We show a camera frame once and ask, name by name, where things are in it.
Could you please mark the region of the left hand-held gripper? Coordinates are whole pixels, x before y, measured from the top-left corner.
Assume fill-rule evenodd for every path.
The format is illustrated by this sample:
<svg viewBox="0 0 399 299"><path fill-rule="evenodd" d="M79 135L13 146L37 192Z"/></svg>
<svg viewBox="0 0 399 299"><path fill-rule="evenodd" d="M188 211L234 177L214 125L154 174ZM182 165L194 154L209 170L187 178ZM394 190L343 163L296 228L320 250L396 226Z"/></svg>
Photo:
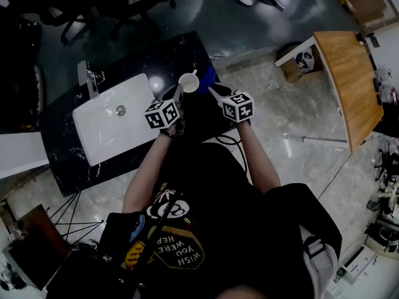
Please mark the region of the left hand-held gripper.
<svg viewBox="0 0 399 299"><path fill-rule="evenodd" d="M153 130L168 130L175 125L175 135L182 135L185 131L185 111L180 108L183 95L181 84L175 84L159 94L157 100L164 101L154 100L144 112L149 127Z"/></svg>

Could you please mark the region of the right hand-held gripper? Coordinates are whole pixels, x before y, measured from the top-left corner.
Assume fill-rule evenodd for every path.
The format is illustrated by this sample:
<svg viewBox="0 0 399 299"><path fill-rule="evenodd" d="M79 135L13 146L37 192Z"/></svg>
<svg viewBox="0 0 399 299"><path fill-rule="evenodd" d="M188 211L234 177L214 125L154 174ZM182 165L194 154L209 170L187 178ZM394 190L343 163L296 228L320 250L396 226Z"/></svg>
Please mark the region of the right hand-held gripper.
<svg viewBox="0 0 399 299"><path fill-rule="evenodd" d="M208 91L222 105L223 116L236 123L250 119L254 115L254 100L247 92L216 83Z"/></svg>

